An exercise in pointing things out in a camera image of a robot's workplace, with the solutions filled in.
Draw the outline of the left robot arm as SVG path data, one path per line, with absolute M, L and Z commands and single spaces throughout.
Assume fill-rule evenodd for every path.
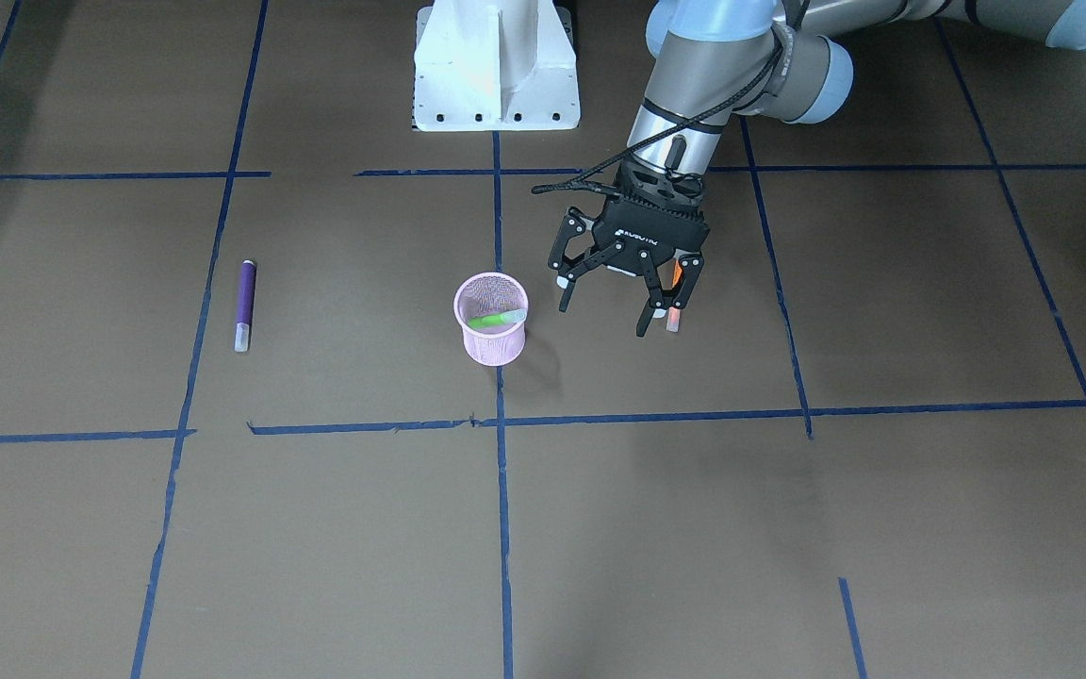
M 548 256 L 557 309 L 566 312 L 578 280 L 598 268 L 645 282 L 637 336 L 689 306 L 710 236 L 705 175 L 729 120 L 830 120 L 854 81 L 837 38 L 921 18 L 1086 51 L 1086 1 L 659 1 L 646 30 L 651 81 L 626 149 L 555 185 L 604 199 L 595 216 L 569 209 L 557 229 Z

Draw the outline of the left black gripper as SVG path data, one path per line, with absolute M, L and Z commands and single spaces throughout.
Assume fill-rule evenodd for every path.
M 642 160 L 624 160 L 613 184 L 594 183 L 592 190 L 606 197 L 598 218 L 568 208 L 551 247 L 548 265 L 561 288 L 557 310 L 568 312 L 581 276 L 606 267 L 645 279 L 648 301 L 639 315 L 637 337 L 645 336 L 656 319 L 664 319 L 666 330 L 675 330 L 677 315 L 689 306 L 705 265 L 702 246 L 710 236 L 700 210 L 705 176 L 656 171 Z M 570 257 L 570 242 L 584 236 L 591 244 Z M 671 259 L 677 278 L 665 288 L 656 265 Z

